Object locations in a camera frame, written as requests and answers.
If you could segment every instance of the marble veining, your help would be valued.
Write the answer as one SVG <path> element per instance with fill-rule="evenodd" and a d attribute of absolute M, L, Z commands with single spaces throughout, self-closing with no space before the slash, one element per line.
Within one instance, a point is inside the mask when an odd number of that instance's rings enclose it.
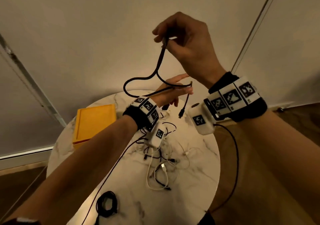
<path fill-rule="evenodd" d="M 133 95 L 145 95 L 151 92 L 151 90 L 130 91 Z M 114 103 L 119 118 L 132 100 L 133 98 L 121 92 L 102 98 L 88 107 Z M 183 104 L 184 102 L 180 100 L 177 108 L 170 106 L 168 111 L 163 111 L 164 119 L 160 120 L 177 126 L 177 130 L 168 134 L 161 145 L 163 156 L 167 157 L 171 152 L 170 157 L 178 160 L 175 167 L 166 164 L 169 186 L 172 190 L 153 191 L 147 188 L 147 169 L 151 159 L 144 160 L 144 156 L 137 151 L 142 144 L 134 144 L 124 154 L 99 191 L 97 197 L 108 190 L 113 191 L 119 203 L 119 212 L 109 218 L 100 217 L 100 224 L 197 224 L 203 217 L 214 198 L 219 182 L 219 151 L 213 134 L 199 135 L 186 113 L 183 118 L 178 118 Z M 74 125 L 75 118 L 58 137 L 49 159 L 47 176 L 74 152 L 72 147 Z M 137 132 L 130 143 L 141 135 Z M 151 167 L 154 168 L 158 163 L 158 159 L 153 159 Z M 162 171 L 157 172 L 157 178 L 165 181 Z M 149 179 L 149 183 L 152 187 L 160 187 L 153 178 Z M 91 193 L 68 224 L 82 223 L 100 186 L 101 184 Z M 96 217 L 94 202 L 84 224 L 94 224 Z"/>

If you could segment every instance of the marble table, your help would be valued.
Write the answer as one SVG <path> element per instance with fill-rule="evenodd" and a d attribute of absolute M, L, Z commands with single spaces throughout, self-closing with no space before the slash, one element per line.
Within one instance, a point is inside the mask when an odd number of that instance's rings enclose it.
<path fill-rule="evenodd" d="M 151 92 L 150 90 L 130 91 L 133 95 L 145 95 Z M 115 104 L 119 118 L 132 100 L 133 98 L 121 92 L 102 98 L 88 107 Z M 187 111 L 181 119 L 178 118 L 183 105 L 184 102 L 180 100 L 177 108 L 170 106 L 168 111 L 163 111 L 164 119 L 160 120 L 177 126 L 177 130 L 168 134 L 161 144 L 164 157 L 168 157 L 172 152 L 171 158 L 179 161 L 176 167 L 165 164 L 171 191 L 154 191 L 147 188 L 146 174 L 151 158 L 144 160 L 144 156 L 137 151 L 143 144 L 134 144 L 119 161 L 97 196 L 98 198 L 102 193 L 111 190 L 116 194 L 119 203 L 118 213 L 109 218 L 100 217 L 100 224 L 195 225 L 202 219 L 216 193 L 220 176 L 220 157 L 213 134 L 206 136 L 198 134 Z M 72 146 L 74 125 L 75 118 L 58 137 L 49 158 L 47 176 L 74 152 Z M 170 124 L 165 125 L 169 131 L 175 129 Z M 141 133 L 137 132 L 130 143 L 140 136 Z M 153 159 L 151 169 L 154 169 L 158 163 L 159 159 Z M 163 176 L 162 170 L 157 172 L 157 178 L 164 182 Z M 160 187 L 153 178 L 149 181 L 150 186 Z M 85 200 L 68 224 L 82 224 L 101 184 L 102 182 Z M 97 217 L 95 203 L 96 201 L 84 224 L 94 224 Z"/>

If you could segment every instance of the yellow tray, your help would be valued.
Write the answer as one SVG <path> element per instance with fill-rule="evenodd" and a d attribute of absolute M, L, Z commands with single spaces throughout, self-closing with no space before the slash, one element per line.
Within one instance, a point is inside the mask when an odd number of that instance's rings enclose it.
<path fill-rule="evenodd" d="M 115 105 L 78 109 L 73 144 L 90 140 L 104 128 L 116 121 Z"/>

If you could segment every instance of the hand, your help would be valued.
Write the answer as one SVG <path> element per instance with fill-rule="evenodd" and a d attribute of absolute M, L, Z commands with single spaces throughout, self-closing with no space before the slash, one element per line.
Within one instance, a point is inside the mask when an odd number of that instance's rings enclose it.
<path fill-rule="evenodd" d="M 225 73 L 214 52 L 208 27 L 204 22 L 193 19 L 181 12 L 168 17 L 153 31 L 155 42 L 161 42 L 169 29 L 167 49 L 182 64 L 192 78 L 208 89 Z"/>
<path fill-rule="evenodd" d="M 178 81 L 181 81 L 182 79 L 189 77 L 188 74 L 181 74 L 175 77 L 172 77 L 166 82 L 171 83 L 171 84 L 177 84 L 177 85 L 182 85 L 181 83 L 177 83 Z M 164 89 L 168 87 L 165 83 L 163 83 L 158 89 Z M 161 93 L 158 93 L 156 95 L 151 96 L 150 98 L 158 105 L 158 107 L 162 107 L 167 104 L 174 104 L 176 107 L 178 107 L 178 102 L 179 102 L 179 96 L 182 96 L 184 94 L 193 94 L 193 88 L 192 87 L 183 87 L 183 88 L 176 88 L 176 89 L 170 89 L 163 91 Z"/>

